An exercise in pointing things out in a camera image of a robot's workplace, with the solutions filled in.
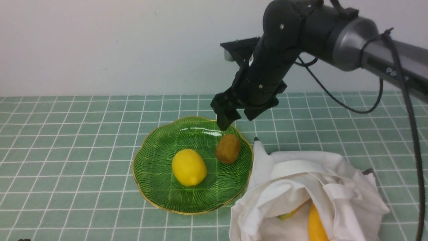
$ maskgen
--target tiled countertop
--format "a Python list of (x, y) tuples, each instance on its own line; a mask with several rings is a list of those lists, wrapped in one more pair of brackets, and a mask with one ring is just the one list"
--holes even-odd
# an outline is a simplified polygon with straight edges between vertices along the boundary
[[(334, 93), (367, 108), (377, 93)], [(373, 167), (391, 209), (380, 240), (413, 240), (418, 190), (407, 113), (386, 92), (371, 114), (353, 114), (323, 93), (289, 93), (257, 120), (239, 120), (267, 151), (323, 150)], [(0, 240), (225, 241), (230, 205), (200, 216), (145, 202), (131, 160), (154, 128), (179, 117), (215, 118), (212, 96), (0, 97)], [(425, 178), (428, 106), (414, 101)]]

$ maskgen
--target gold plate rim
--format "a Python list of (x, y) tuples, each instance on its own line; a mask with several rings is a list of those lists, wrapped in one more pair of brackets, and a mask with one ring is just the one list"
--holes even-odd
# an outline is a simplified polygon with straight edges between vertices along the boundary
[(226, 202), (224, 202), (223, 204), (221, 204), (221, 205), (218, 205), (216, 208), (213, 208), (213, 209), (211, 209), (211, 210), (207, 210), (207, 211), (203, 211), (203, 212), (197, 212), (197, 213), (188, 213), (188, 212), (179, 212), (179, 211), (175, 211), (175, 210), (172, 210), (172, 209), (168, 209), (168, 208), (164, 208), (164, 207), (161, 207), (161, 206), (159, 206), (159, 205), (157, 205), (157, 204), (155, 204), (155, 203), (153, 203), (152, 201), (150, 201), (145, 195), (144, 195), (144, 193), (143, 193), (143, 191), (141, 190), (141, 187), (140, 187), (140, 184), (138, 183), (138, 181), (137, 181), (137, 179), (136, 179), (136, 177), (135, 177), (135, 172), (134, 172), (134, 169), (135, 169), (135, 159), (137, 158), (137, 155), (138, 155), (138, 153), (142, 150), (142, 148), (143, 148), (143, 146), (144, 146), (144, 143), (146, 142), (146, 140), (147, 140), (147, 138), (149, 138), (149, 136), (153, 133), (153, 132), (155, 132), (156, 130), (158, 130), (159, 128), (162, 128), (162, 127), (165, 127), (165, 126), (168, 126), (168, 125), (173, 125), (173, 124), (175, 124), (176, 122), (178, 122), (178, 121), (181, 121), (181, 120), (184, 120), (184, 119), (188, 119), (188, 118), (198, 118), (198, 119), (202, 119), (202, 120), (205, 120), (205, 121), (216, 121), (216, 120), (213, 120), (213, 119), (208, 119), (208, 118), (205, 118), (205, 117), (200, 117), (200, 116), (186, 116), (186, 117), (183, 117), (183, 118), (179, 118), (179, 119), (177, 119), (177, 120), (175, 120), (175, 121), (173, 121), (173, 122), (171, 122), (171, 123), (169, 123), (169, 124), (166, 124), (166, 125), (163, 125), (163, 126), (159, 126), (159, 127), (157, 127), (156, 129), (154, 129), (153, 131), (151, 131), (147, 136), (146, 136), (146, 138), (144, 139), (144, 141), (143, 141), (143, 143), (141, 144), (141, 147), (140, 147), (140, 149), (135, 153), (135, 156), (134, 156), (134, 158), (133, 158), (133, 160), (132, 160), (132, 176), (133, 176), (133, 178), (134, 178), (134, 181), (135, 181), (135, 183), (137, 184), (137, 187), (138, 187), (138, 190), (140, 191), (140, 194), (143, 196), (143, 198), (146, 200), (146, 201), (148, 201), (151, 205), (153, 205), (153, 206), (155, 206), (155, 207), (157, 207), (157, 208), (159, 208), (159, 209), (162, 209), (162, 210), (165, 210), (165, 211), (169, 211), (169, 212), (173, 212), (173, 213), (176, 213), (176, 214), (183, 214), (183, 215), (199, 215), (199, 214), (207, 214), (207, 213), (210, 213), (210, 212), (212, 212), (212, 211), (214, 211), (214, 210), (216, 210), (216, 209), (219, 209), (220, 207), (223, 207), (224, 205), (227, 205), (228, 203), (230, 203), (231, 201), (233, 201), (237, 196), (239, 196), (246, 188), (247, 188), (247, 186), (248, 186), (248, 183), (250, 182), (250, 176), (251, 176), (251, 173), (252, 173), (252, 171), (253, 171), (253, 162), (254, 162), (254, 152), (253, 152), (253, 147), (251, 146), (251, 144), (248, 142), (248, 140), (247, 139), (245, 139), (243, 136), (242, 136), (242, 134), (241, 134), (241, 132), (235, 127), (235, 126), (230, 126), (230, 127), (232, 127), (233, 129), (235, 129), (235, 131), (239, 134), (239, 136), (240, 136), (240, 138), (242, 139), (242, 140), (244, 140), (244, 142), (246, 142), (247, 143), (247, 145), (248, 145), (248, 147), (250, 148), (250, 151), (251, 151), (251, 167), (250, 167), (250, 171), (248, 172), (248, 177), (247, 177), (247, 183), (244, 185), (244, 187), (234, 196), (234, 197), (232, 197), (230, 200), (228, 200), (228, 201), (226, 201)]

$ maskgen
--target green tile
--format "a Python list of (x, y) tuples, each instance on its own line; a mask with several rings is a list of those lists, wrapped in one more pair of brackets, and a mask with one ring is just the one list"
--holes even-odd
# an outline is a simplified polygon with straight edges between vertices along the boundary
[(333, 118), (349, 118), (349, 111), (345, 108), (330, 108), (330, 113)]
[(142, 227), (165, 226), (166, 211), (161, 209), (146, 209), (143, 215)]
[(118, 135), (115, 146), (133, 147), (136, 137), (136, 135)]
[(87, 229), (64, 229), (60, 241), (85, 240), (86, 230)]
[(386, 241), (387, 240), (394, 240), (394, 241), (405, 240), (398, 224), (381, 224), (379, 229), (379, 237), (382, 237), (382, 240), (386, 240)]
[(12, 228), (16, 218), (18, 217), (19, 211), (0, 211), (0, 228)]
[(178, 119), (178, 111), (162, 112), (160, 121), (175, 121)]
[(359, 169), (361, 171), (372, 167), (372, 164), (370, 163), (370, 159), (368, 157), (348, 157), (348, 159), (354, 168)]
[(73, 102), (70, 108), (70, 112), (86, 112), (89, 107), (88, 102)]
[(102, 123), (99, 134), (117, 134), (119, 123)]
[(18, 136), (13, 144), (13, 148), (30, 148), (35, 139), (35, 136)]
[(298, 131), (297, 136), (300, 143), (316, 143), (318, 142), (318, 136), (315, 131)]
[(53, 193), (49, 209), (69, 209), (75, 193)]
[(254, 122), (253, 121), (247, 121), (247, 120), (239, 120), (236, 122), (236, 128), (239, 131), (255, 131), (254, 129)]
[(195, 111), (180, 111), (180, 116), (179, 118), (184, 118), (184, 117), (188, 117), (188, 116), (197, 116), (198, 112)]
[(190, 240), (189, 228), (166, 229), (165, 241), (187, 241)]
[(18, 176), (37, 176), (41, 168), (42, 163), (23, 163)]
[(169, 213), (168, 214), (168, 227), (174, 226), (190, 226), (192, 222), (192, 217), (190, 215), (182, 215)]
[(339, 143), (330, 143), (330, 144), (323, 143), (323, 144), (321, 144), (321, 146), (322, 146), (323, 150), (326, 152), (332, 152), (332, 153), (337, 153), (340, 155), (345, 155), (342, 144), (339, 144)]
[(143, 112), (141, 115), (141, 121), (143, 122), (158, 122), (161, 112), (160, 111), (154, 111), (154, 112)]
[(371, 157), (373, 166), (377, 170), (391, 170), (395, 169), (394, 163), (389, 156), (375, 156)]
[(17, 136), (24, 125), (4, 125), (0, 131), (1, 136)]
[(418, 176), (415, 174), (415, 171), (400, 171), (400, 175), (404, 180), (404, 184), (418, 185)]
[(369, 155), (388, 155), (388, 151), (384, 147), (383, 143), (372, 142), (365, 146)]
[(311, 109), (311, 114), (314, 119), (331, 118), (327, 108)]
[(110, 240), (113, 235), (113, 229), (90, 229), (88, 240)]
[(97, 134), (100, 124), (83, 123), (80, 127), (79, 134), (90, 135)]
[(403, 142), (387, 142), (385, 145), (392, 155), (409, 154), (409, 150)]
[(315, 130), (312, 120), (295, 120), (296, 130)]
[(43, 165), (40, 175), (42, 176), (60, 175), (63, 166), (64, 166), (64, 162), (54, 162), (54, 163), (47, 162)]
[(14, 136), (0, 136), (0, 148), (10, 148), (15, 139)]
[(0, 206), (0, 209), (8, 210), (15, 209), (20, 210), (25, 203), (25, 199), (27, 198), (26, 193), (8, 193), (4, 197), (4, 200)]
[(89, 105), (89, 112), (96, 112), (96, 111), (102, 111), (104, 112), (107, 108), (107, 102), (106, 101), (92, 101)]
[(64, 166), (62, 175), (82, 175), (85, 165), (85, 162), (67, 162)]
[(275, 131), (272, 120), (255, 120), (257, 131)]
[(106, 162), (88, 162), (86, 169), (85, 169), (85, 175), (104, 175), (106, 168), (107, 168), (107, 161)]
[(77, 136), (73, 147), (91, 147), (94, 145), (96, 135)]
[(123, 114), (122, 122), (140, 122), (140, 120), (141, 112), (125, 112)]
[(66, 228), (88, 228), (91, 222), (92, 211), (71, 210), (65, 224)]
[(230, 225), (230, 208), (221, 207), (218, 209), (218, 224)]
[(33, 192), (52, 192), (58, 177), (39, 177), (34, 185)]
[(47, 119), (49, 113), (32, 113), (28, 118), (28, 124), (42, 124)]
[(60, 234), (60, 229), (39, 229), (34, 240), (58, 241)]
[(125, 187), (126, 176), (106, 176), (102, 191), (121, 191)]
[(56, 192), (73, 192), (77, 190), (79, 185), (80, 177), (60, 177), (58, 185), (56, 186)]
[(22, 211), (15, 228), (37, 228), (43, 213), (44, 211)]
[(22, 162), (25, 160), (29, 149), (11, 149), (4, 158), (5, 162)]
[(69, 113), (65, 118), (65, 123), (82, 123), (85, 113)]
[(107, 105), (107, 111), (124, 111), (126, 101), (110, 101)]
[(48, 210), (43, 217), (41, 228), (62, 228), (65, 224), (68, 211)]
[(60, 135), (76, 135), (79, 132), (80, 124), (64, 124), (59, 130)]
[(416, 222), (418, 220), (418, 210), (414, 204), (393, 205), (392, 208), (399, 222)]
[(318, 131), (318, 136), (321, 142), (340, 142), (337, 132), (334, 130)]
[(79, 191), (99, 191), (103, 177), (83, 177), (79, 186)]
[(18, 177), (13, 181), (9, 192), (29, 192), (36, 178)]
[(14, 177), (18, 173), (21, 163), (3, 163), (0, 167), (0, 177)]
[(73, 148), (70, 151), (69, 161), (87, 161), (91, 148)]
[(327, 107), (324, 97), (307, 97), (310, 108)]
[(143, 210), (120, 210), (116, 227), (139, 227)]
[(40, 135), (57, 135), (59, 133), (60, 128), (61, 128), (60, 124), (44, 125), (40, 130)]
[(118, 210), (95, 210), (92, 228), (114, 227)]
[(386, 142), (401, 141), (400, 133), (397, 130), (379, 130), (379, 133)]
[(291, 119), (291, 110), (272, 109), (272, 113), (275, 120)]
[(8, 241), (16, 241), (21, 239), (22, 237), (33, 237), (34, 233), (36, 231), (35, 230), (22, 230), (22, 229), (18, 229), (18, 230), (12, 230), (12, 232), (10, 233), (9, 236), (9, 240)]
[(77, 193), (72, 208), (95, 208), (97, 197), (98, 193)]
[(13, 113), (14, 110), (19, 106), (18, 105), (22, 105), (22, 104), (16, 104), (16, 103), (5, 103), (5, 102), (1, 102), (0, 103), (0, 112), (9, 112), (9, 113)]
[(334, 123), (332, 120), (313, 120), (317, 130), (335, 130)]
[(12, 114), (8, 123), (9, 124), (24, 124), (30, 117), (30, 114)]
[(404, 185), (397, 171), (377, 172), (376, 175), (383, 186)]
[(386, 108), (391, 117), (406, 117), (407, 111), (403, 106), (389, 106)]
[(103, 121), (104, 113), (87, 113), (84, 119), (85, 123), (99, 123)]
[(31, 193), (28, 197), (27, 203), (24, 206), (24, 209), (45, 209), (48, 206), (50, 198), (50, 193)]
[(382, 139), (376, 130), (358, 130), (363, 142), (381, 142)]
[(144, 101), (128, 101), (125, 111), (143, 111)]
[(113, 241), (138, 240), (139, 231), (139, 229), (115, 229), (113, 234)]
[(360, 136), (356, 130), (338, 130), (342, 142), (360, 142)]
[(50, 113), (46, 119), (46, 123), (62, 123), (66, 116), (66, 113)]
[(72, 147), (76, 136), (57, 136), (53, 144), (55, 148)]
[(390, 203), (412, 203), (412, 197), (405, 187), (384, 187)]
[(108, 112), (105, 114), (103, 122), (121, 122), (122, 117), (122, 112)]
[(277, 135), (278, 135), (278, 142), (281, 144), (298, 143), (296, 132), (278, 132)]
[(51, 112), (68, 112), (71, 102), (55, 102)]
[(126, 175), (130, 163), (131, 162), (111, 161), (108, 166), (107, 175)]
[(94, 148), (92, 150), (89, 160), (91, 161), (104, 161), (109, 160), (111, 156), (112, 148)]

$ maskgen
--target white wall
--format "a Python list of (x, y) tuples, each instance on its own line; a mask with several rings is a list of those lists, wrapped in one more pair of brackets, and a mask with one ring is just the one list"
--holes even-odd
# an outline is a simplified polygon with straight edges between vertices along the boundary
[[(238, 66), (224, 60), (219, 44), (261, 35), (269, 2), (2, 0), (0, 96), (223, 91)], [(395, 39), (428, 48), (427, 0), (341, 3), (380, 30), (395, 27)], [(323, 63), (313, 70), (331, 90), (378, 87), (362, 70), (343, 73)], [(321, 90), (297, 66), (285, 81), (289, 92)]]

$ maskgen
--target black cable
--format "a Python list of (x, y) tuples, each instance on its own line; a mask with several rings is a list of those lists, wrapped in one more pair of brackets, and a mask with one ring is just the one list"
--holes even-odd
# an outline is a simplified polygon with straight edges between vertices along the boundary
[(406, 104), (407, 113), (409, 114), (410, 129), (412, 132), (413, 139), (413, 149), (416, 159), (416, 172), (418, 177), (418, 188), (419, 188), (419, 220), (418, 220), (418, 229), (416, 232), (416, 240), (422, 240), (422, 234), (424, 231), (424, 221), (425, 221), (425, 183), (423, 176), (423, 166), (422, 166), (422, 156), (421, 149), (419, 144), (419, 135), (416, 126), (416, 118), (413, 112), (412, 102), (410, 100), (409, 90), (404, 81), (403, 69), (401, 66), (400, 58), (398, 57), (398, 51), (395, 47), (395, 44), (389, 34), (382, 35), (382, 40), (385, 42), (386, 46), (391, 51), (392, 59), (394, 60), (394, 66), (398, 74), (398, 79), (400, 81), (401, 91), (403, 93), (404, 103)]
[(382, 98), (382, 93), (383, 93), (383, 79), (379, 78), (379, 94), (377, 95), (377, 99), (376, 102), (374, 103), (373, 107), (371, 107), (369, 110), (365, 110), (365, 111), (360, 111), (360, 110), (356, 110), (353, 109), (347, 105), (345, 105), (344, 103), (340, 102), (338, 99), (336, 99), (325, 87), (323, 84), (321, 84), (321, 82), (318, 80), (318, 78), (314, 75), (314, 73), (312, 73), (312, 71), (309, 69), (308, 66), (306, 66), (306, 63), (303, 62), (302, 58), (298, 57), (299, 61), (302, 63), (303, 67), (306, 68), (306, 70), (309, 72), (309, 74), (315, 79), (315, 81), (317, 81), (317, 83), (321, 86), (321, 88), (325, 91), (325, 93), (330, 96), (334, 101), (336, 101), (339, 105), (345, 107), (346, 109), (358, 113), (358, 114), (368, 114), (370, 112), (373, 112), (376, 107), (379, 105), (379, 102)]

